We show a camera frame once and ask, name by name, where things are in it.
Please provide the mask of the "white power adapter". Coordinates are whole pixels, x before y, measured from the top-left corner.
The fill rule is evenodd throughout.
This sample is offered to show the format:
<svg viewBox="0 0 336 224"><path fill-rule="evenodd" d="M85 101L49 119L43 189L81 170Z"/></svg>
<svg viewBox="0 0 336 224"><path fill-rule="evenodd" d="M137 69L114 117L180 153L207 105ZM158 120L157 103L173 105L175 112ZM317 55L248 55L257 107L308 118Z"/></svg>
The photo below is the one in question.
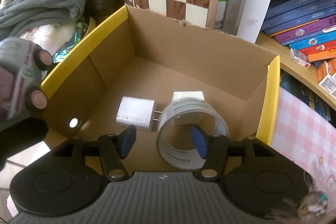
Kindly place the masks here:
<svg viewBox="0 0 336 224"><path fill-rule="evenodd" d="M123 96L117 111L116 122L123 126L135 126L140 130L151 131L157 111L155 100Z"/></svg>

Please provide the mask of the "lower orange white box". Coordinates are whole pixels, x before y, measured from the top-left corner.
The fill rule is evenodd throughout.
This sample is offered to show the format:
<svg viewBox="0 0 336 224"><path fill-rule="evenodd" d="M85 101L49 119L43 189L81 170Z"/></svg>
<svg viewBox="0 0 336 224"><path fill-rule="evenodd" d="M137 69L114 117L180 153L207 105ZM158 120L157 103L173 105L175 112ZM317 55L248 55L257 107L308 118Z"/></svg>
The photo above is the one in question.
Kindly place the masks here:
<svg viewBox="0 0 336 224"><path fill-rule="evenodd" d="M335 78L331 74L329 63L323 61L316 70L318 85L335 99Z"/></svg>

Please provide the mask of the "purple toy truck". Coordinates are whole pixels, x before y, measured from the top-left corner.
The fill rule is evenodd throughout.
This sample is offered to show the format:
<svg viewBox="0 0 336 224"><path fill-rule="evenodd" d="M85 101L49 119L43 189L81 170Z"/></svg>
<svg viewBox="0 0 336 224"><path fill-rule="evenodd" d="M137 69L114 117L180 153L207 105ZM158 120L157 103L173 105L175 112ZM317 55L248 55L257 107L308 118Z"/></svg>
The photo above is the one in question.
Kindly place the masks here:
<svg viewBox="0 0 336 224"><path fill-rule="evenodd" d="M51 65L51 54L30 40L11 37L1 41L1 120L46 110L48 99L41 83Z"/></svg>

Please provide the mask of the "grey folded blanket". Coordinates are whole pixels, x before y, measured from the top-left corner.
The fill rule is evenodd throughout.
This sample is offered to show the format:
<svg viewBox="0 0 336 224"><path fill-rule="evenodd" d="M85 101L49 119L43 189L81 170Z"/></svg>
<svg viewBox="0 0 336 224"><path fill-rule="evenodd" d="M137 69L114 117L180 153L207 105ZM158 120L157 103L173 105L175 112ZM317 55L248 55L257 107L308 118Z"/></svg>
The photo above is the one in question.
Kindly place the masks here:
<svg viewBox="0 0 336 224"><path fill-rule="evenodd" d="M42 25L74 22L84 5L85 0L13 0L1 8L1 39Z"/></svg>

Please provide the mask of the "white foam block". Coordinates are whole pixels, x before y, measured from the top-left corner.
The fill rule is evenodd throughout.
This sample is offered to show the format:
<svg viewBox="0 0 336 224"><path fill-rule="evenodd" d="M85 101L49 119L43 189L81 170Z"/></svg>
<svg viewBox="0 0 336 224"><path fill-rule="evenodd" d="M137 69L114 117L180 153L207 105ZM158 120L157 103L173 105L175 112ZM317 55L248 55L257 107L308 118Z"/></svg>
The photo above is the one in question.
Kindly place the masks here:
<svg viewBox="0 0 336 224"><path fill-rule="evenodd" d="M175 102L185 98L195 98L199 101L205 100L202 91L175 91L173 92L171 102ZM195 112L195 110L197 110L197 107L191 106L190 103L182 110L178 110L178 114L181 113L181 115L173 119L173 125L180 126L188 124L198 124L203 119L205 114L202 112Z"/></svg>

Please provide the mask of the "green lidded cup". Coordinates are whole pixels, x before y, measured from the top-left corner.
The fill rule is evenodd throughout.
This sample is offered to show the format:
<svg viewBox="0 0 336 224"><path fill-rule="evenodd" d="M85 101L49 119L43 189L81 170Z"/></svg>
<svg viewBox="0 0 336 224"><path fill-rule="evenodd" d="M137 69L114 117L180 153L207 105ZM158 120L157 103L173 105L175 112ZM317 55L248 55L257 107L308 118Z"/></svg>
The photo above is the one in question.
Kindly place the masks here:
<svg viewBox="0 0 336 224"><path fill-rule="evenodd" d="M223 27L227 5L228 5L228 0L218 0L218 7L217 7L217 14L216 14L215 23L214 23L214 29L220 29Z"/></svg>

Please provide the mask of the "yellow cardboard box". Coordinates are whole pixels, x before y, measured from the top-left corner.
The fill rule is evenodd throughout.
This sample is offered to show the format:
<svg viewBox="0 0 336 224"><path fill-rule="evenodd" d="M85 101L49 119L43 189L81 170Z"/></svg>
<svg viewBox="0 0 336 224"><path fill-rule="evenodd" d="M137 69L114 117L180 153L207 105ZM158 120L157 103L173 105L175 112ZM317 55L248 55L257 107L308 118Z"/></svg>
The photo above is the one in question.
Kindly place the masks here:
<svg viewBox="0 0 336 224"><path fill-rule="evenodd" d="M256 44L215 30L183 25L125 6L82 40L47 76L46 143L96 140L122 127L122 97L155 100L159 110L175 91L202 91L235 141L255 134L272 142L280 58Z"/></svg>

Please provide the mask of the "pink cartoon desk mat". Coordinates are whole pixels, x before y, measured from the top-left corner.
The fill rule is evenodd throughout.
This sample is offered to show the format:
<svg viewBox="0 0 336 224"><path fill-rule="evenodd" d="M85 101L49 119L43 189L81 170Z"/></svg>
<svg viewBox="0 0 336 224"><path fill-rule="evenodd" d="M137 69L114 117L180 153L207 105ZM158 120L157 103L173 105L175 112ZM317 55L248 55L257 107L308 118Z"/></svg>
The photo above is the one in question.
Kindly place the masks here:
<svg viewBox="0 0 336 224"><path fill-rule="evenodd" d="M271 147L310 174L313 163L320 162L335 175L335 127L283 88Z"/></svg>

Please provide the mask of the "white plush toy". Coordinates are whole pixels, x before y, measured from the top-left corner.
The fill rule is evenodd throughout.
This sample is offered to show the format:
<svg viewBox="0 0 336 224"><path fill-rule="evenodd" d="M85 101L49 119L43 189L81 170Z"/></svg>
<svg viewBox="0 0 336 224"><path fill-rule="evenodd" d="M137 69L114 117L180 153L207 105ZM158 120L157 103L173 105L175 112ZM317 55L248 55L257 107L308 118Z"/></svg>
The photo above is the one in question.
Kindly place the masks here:
<svg viewBox="0 0 336 224"><path fill-rule="evenodd" d="M75 27L75 22L47 24L25 32L20 38L32 41L54 55L65 43L70 41L75 33Z"/></svg>

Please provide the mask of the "small red white box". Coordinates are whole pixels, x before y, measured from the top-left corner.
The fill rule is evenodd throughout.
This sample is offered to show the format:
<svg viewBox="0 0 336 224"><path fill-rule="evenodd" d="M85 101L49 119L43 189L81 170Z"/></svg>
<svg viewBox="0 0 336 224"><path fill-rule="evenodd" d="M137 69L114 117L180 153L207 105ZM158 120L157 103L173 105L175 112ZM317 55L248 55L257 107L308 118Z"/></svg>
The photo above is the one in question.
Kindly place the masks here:
<svg viewBox="0 0 336 224"><path fill-rule="evenodd" d="M302 52L295 50L293 48L289 51L290 59L291 61L295 62L298 65L301 65L302 67L308 69L310 67L310 62L306 55L304 55Z"/></svg>

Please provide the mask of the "clear tape roll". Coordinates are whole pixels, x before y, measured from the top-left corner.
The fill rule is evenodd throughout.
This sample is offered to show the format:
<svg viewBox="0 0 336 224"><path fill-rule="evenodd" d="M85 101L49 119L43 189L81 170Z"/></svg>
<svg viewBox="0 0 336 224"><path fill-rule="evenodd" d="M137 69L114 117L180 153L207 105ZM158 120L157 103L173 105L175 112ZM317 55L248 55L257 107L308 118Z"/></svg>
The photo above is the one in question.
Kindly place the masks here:
<svg viewBox="0 0 336 224"><path fill-rule="evenodd" d="M214 119L213 133L208 134L199 126L205 115ZM187 135L181 138L174 138L174 141L181 141L180 146L185 147L186 143L192 143L192 149L174 147L167 143L162 135L169 126L185 129ZM180 98L167 105L158 121L157 150L161 158L174 168L181 170L200 169L209 154L209 142L211 137L228 137L229 130L224 119L206 101L198 98Z"/></svg>

